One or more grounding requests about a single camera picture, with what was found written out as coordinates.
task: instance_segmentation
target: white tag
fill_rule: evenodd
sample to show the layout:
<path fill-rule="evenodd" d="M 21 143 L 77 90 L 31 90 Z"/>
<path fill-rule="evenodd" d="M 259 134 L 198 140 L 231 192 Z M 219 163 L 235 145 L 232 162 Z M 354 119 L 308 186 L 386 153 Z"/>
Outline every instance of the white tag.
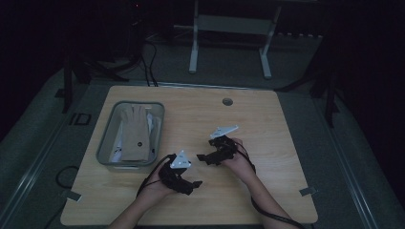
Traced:
<path fill-rule="evenodd" d="M 217 130 L 211 135 L 211 138 L 229 134 L 239 128 L 238 125 L 230 127 L 218 127 Z"/>
<path fill-rule="evenodd" d="M 187 156 L 185 156 L 184 150 L 181 150 L 175 160 L 170 164 L 170 168 L 172 169 L 184 169 L 189 168 L 190 166 L 191 163 L 188 161 Z"/>

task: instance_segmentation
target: dark background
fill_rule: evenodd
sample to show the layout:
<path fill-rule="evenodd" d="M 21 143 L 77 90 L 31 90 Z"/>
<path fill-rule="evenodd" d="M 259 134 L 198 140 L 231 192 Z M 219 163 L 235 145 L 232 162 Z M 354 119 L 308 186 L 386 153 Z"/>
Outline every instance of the dark background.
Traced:
<path fill-rule="evenodd" d="M 216 1 L 216 7 L 211 2 L 204 1 L 201 10 L 215 13 L 239 1 Z M 135 9 L 140 10 L 137 13 L 146 13 L 148 25 L 168 39 L 171 25 L 192 25 L 193 1 L 188 0 L 155 0 L 149 4 L 124 0 L 1 1 L 0 138 L 46 80 L 62 68 L 67 40 L 74 40 L 79 49 L 96 58 L 114 59 L 114 51 L 122 49 L 115 41 L 126 37 L 125 28 L 134 20 L 128 8 L 133 10 L 136 3 L 141 6 Z M 241 1 L 228 13 L 267 17 L 266 10 L 253 5 Z M 405 206 L 404 3 L 374 0 L 283 5 L 277 32 L 324 36 L 311 67 L 339 71 L 338 88 Z"/>

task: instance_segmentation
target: clear plastic container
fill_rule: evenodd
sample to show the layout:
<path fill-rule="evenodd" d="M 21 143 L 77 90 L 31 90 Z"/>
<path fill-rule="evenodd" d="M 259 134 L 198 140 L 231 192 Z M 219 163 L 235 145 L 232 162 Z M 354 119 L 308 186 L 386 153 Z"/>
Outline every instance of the clear plastic container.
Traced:
<path fill-rule="evenodd" d="M 128 104 L 143 106 L 148 115 L 151 115 L 152 126 L 150 128 L 150 153 L 149 158 L 143 161 L 128 161 L 119 159 L 120 139 L 122 135 L 121 112 Z M 164 118 L 164 106 L 159 102 L 120 101 L 110 114 L 104 135 L 98 147 L 96 157 L 100 164 L 106 165 L 114 171 L 133 171 L 149 173 L 154 168 L 154 162 L 158 157 L 160 146 L 161 128 Z"/>

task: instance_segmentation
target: metal frame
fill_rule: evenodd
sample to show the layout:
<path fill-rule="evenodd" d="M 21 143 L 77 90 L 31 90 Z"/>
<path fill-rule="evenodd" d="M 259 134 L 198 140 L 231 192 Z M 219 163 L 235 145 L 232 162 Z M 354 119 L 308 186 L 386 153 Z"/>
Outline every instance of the metal frame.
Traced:
<path fill-rule="evenodd" d="M 238 17 L 224 17 L 213 15 L 199 15 L 199 0 L 194 1 L 194 26 L 193 26 L 193 46 L 191 48 L 190 73 L 197 72 L 197 61 L 199 57 L 199 31 L 226 31 L 248 34 L 266 35 L 266 43 L 259 49 L 262 62 L 264 78 L 271 78 L 271 71 L 268 64 L 267 52 L 270 47 L 271 38 L 274 35 L 276 24 L 280 15 L 281 6 L 277 8 L 272 20 L 249 19 Z"/>

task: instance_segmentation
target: wooden table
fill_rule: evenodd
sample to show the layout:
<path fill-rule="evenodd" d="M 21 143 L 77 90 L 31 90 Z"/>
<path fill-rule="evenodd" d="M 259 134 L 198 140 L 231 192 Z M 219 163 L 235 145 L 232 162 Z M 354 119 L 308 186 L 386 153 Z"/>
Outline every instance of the wooden table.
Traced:
<path fill-rule="evenodd" d="M 231 98 L 233 105 L 225 106 L 224 98 Z M 302 197 L 299 192 L 308 185 L 275 92 L 114 86 L 107 95 L 72 189 L 82 198 L 79 202 L 68 199 L 61 216 L 63 224 L 109 224 L 134 200 L 147 176 L 111 172 L 96 160 L 108 117 L 121 100 L 162 103 L 165 117 L 158 160 L 184 150 L 192 166 L 182 177 L 203 181 L 190 196 L 175 194 L 166 198 L 139 225 L 260 223 L 245 186 L 224 166 L 207 166 L 196 157 L 215 151 L 208 140 L 217 127 L 233 125 L 239 125 L 239 129 L 228 136 L 243 140 L 258 176 L 280 205 L 299 222 L 317 221 L 311 196 Z"/>

